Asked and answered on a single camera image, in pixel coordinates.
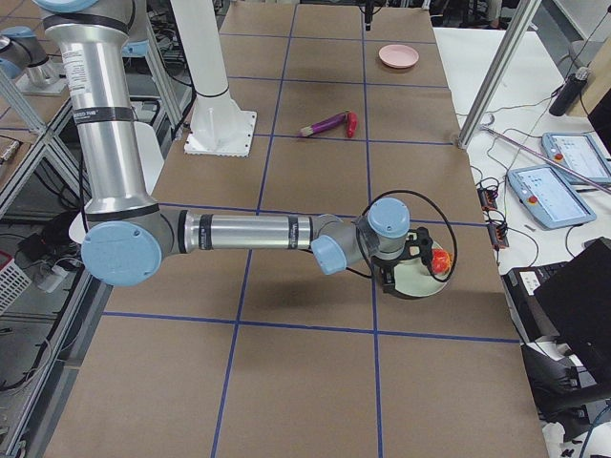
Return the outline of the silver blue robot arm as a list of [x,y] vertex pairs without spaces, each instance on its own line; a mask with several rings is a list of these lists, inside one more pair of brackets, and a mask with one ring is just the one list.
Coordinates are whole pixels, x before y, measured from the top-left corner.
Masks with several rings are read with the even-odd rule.
[[135,116],[122,61],[145,27],[141,1],[43,1],[46,34],[61,51],[91,186],[81,258],[97,279],[132,286],[150,279],[164,259],[195,250],[311,250],[322,271],[358,261],[397,263],[408,253],[410,214],[382,198],[353,222],[333,215],[197,215],[162,211],[145,186]]

